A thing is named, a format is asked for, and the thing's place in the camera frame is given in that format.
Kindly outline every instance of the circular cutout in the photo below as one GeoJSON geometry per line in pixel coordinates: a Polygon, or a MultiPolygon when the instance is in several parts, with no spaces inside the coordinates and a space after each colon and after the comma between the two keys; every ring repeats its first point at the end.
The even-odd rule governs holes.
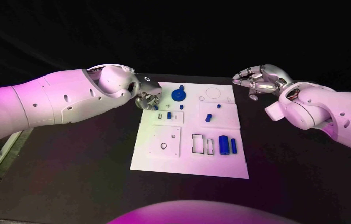
{"type": "Polygon", "coordinates": [[[221,92],[216,88],[210,87],[206,89],[206,96],[212,99],[216,99],[221,96],[221,92]]]}

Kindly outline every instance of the white foam board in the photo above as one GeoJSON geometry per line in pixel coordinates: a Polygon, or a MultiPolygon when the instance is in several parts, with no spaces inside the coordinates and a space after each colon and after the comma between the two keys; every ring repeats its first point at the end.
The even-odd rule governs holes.
{"type": "Polygon", "coordinates": [[[158,82],[158,84],[161,86],[158,111],[143,111],[130,169],[248,179],[232,87],[169,82],[158,82]],[[173,101],[170,97],[179,85],[183,85],[186,93],[182,102],[173,101]],[[170,119],[166,119],[166,112],[171,113],[170,119]],[[209,123],[205,122],[208,113],[212,114],[209,123]],[[192,152],[193,134],[203,135],[202,154],[192,152]],[[231,153],[231,145],[229,155],[219,154],[221,135],[236,140],[236,154],[231,153]],[[209,146],[212,155],[208,154],[208,142],[210,142],[208,139],[212,139],[212,146],[209,146]],[[167,145],[166,149],[160,147],[163,143],[167,145]]]}

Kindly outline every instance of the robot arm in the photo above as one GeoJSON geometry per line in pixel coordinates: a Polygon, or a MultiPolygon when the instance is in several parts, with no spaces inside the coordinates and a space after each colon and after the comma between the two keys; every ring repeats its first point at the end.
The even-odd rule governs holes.
{"type": "Polygon", "coordinates": [[[271,64],[242,70],[232,78],[236,85],[249,88],[248,97],[273,93],[278,97],[264,110],[277,121],[283,117],[300,129],[316,128],[340,144],[351,147],[351,93],[309,82],[294,82],[271,64]]]}
{"type": "Polygon", "coordinates": [[[0,138],[36,126],[85,120],[134,97],[138,108],[157,110],[160,95],[158,83],[122,65],[50,73],[0,88],[0,138]]]}

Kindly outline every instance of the black table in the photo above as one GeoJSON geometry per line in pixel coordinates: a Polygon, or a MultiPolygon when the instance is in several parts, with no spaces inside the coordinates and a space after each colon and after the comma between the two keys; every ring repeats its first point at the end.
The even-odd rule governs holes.
{"type": "MultiPolygon", "coordinates": [[[[226,84],[231,78],[147,75],[226,84]]],[[[300,223],[351,223],[351,148],[264,112],[275,97],[248,99],[232,86],[249,179],[130,170],[141,110],[122,107],[73,124],[37,127],[0,183],[0,219],[106,223],[170,200],[244,205],[300,223]]]]}

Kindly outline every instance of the robotic hand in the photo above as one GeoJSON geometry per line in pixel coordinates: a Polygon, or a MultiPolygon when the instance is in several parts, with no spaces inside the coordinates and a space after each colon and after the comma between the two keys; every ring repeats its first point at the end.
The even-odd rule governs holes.
{"type": "Polygon", "coordinates": [[[340,144],[351,147],[351,93],[309,82],[294,82],[271,64],[251,67],[232,77],[232,83],[248,87],[248,97],[273,93],[278,97],[264,110],[277,121],[283,117],[300,129],[316,128],[340,144]]]}
{"type": "Polygon", "coordinates": [[[161,87],[118,64],[59,71],[0,88],[0,139],[41,125],[91,118],[135,97],[140,109],[157,110],[161,87]]]}

